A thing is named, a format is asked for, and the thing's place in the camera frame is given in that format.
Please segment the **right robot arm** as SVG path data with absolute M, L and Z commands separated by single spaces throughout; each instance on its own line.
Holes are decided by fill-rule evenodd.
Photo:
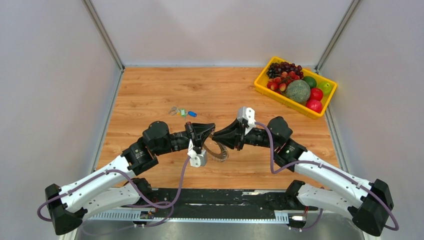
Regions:
M 281 116 L 270 120 L 268 125 L 238 117 L 229 126 L 215 132 L 212 140 L 238 151 L 244 145 L 269 148 L 272 174 L 287 169 L 328 187 L 325 190 L 294 180 L 285 195 L 286 204 L 292 209 L 303 205 L 328 210 L 350 218 L 360 230 L 376 237 L 381 236 L 383 229 L 399 230 L 386 182 L 362 179 L 329 164 L 294 141 L 292 133 Z

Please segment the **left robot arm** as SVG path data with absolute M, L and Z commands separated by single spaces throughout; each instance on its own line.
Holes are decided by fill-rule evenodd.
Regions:
M 203 145 L 215 127 L 214 123 L 187 122 L 184 131 L 170 133 L 164 121 L 152 122 L 135 143 L 106 166 L 71 184 L 46 187 L 46 201 L 38 208 L 38 217 L 51 222 L 55 234 L 60 236 L 91 216 L 119 206 L 133 207 L 137 203 L 140 207 L 173 208 L 180 189 L 171 202 L 152 202 L 153 193 L 139 188 L 133 180 L 157 165 L 158 156 L 182 150 L 187 150 L 185 166 L 204 166 L 207 153 Z

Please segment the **key bunch with coloured tags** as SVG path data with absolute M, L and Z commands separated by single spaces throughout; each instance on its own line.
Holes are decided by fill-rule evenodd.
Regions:
M 184 108 L 179 108 L 177 106 L 173 106 L 170 111 L 168 112 L 169 115 L 179 115 L 181 117 L 183 117 L 184 119 L 189 116 L 189 117 L 193 117 L 196 118 L 197 117 L 197 113 L 193 112 L 193 111 L 189 111 L 186 110 Z

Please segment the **red cherry cluster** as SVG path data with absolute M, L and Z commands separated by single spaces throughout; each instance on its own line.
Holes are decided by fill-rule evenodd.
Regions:
M 268 74 L 268 83 L 266 87 L 274 92 L 284 92 L 287 86 L 293 81 L 300 80 L 304 77 L 303 72 L 286 72 L 282 73 L 269 73 Z

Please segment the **green netted melon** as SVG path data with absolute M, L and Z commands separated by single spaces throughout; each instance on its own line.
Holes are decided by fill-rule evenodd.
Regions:
M 310 98 L 311 88 L 304 80 L 294 80 L 287 86 L 285 94 L 290 100 L 302 104 Z

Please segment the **dark grape bunch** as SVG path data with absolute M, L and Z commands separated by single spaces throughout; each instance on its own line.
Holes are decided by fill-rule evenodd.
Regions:
M 295 65 L 287 61 L 273 62 L 269 65 L 266 75 L 270 78 L 276 77 L 290 77 L 294 80 L 303 79 L 304 72 L 301 65 Z

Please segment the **red pomegranate fruit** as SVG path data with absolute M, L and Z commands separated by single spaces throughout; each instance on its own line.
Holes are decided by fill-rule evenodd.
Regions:
M 323 104 L 321 103 L 321 101 L 316 100 L 316 99 L 310 99 L 306 102 L 305 105 L 308 109 L 316 112 L 316 113 L 321 113 L 322 109 L 323 109 Z

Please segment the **red apple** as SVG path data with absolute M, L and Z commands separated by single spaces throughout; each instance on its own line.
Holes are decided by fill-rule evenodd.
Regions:
M 309 100 L 321 101 L 324 97 L 324 93 L 320 88 L 314 87 L 310 90 Z

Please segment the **dark green lime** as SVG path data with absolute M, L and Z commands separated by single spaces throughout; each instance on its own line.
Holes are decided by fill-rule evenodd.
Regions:
M 311 89 L 317 87 L 317 81 L 312 76 L 304 76 L 303 80 L 309 85 Z

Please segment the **light green apple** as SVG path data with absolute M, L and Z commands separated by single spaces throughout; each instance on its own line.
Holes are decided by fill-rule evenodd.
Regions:
M 317 88 L 319 88 L 324 96 L 328 96 L 333 89 L 333 85 L 327 81 L 322 81 L 317 85 Z

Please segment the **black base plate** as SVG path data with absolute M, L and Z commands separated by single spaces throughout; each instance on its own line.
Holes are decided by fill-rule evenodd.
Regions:
M 284 191 L 183 188 L 172 218 L 272 219 L 275 211 L 301 211 L 305 206 Z

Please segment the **aluminium frame rail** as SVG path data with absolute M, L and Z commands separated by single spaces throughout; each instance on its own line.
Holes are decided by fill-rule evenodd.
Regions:
M 284 190 L 182 189 L 174 206 L 135 207 L 102 210 L 88 218 L 77 232 L 84 238 L 111 237 L 127 230 L 177 223 L 278 224 L 299 231 L 309 230 L 321 220 L 323 210 L 304 206 Z

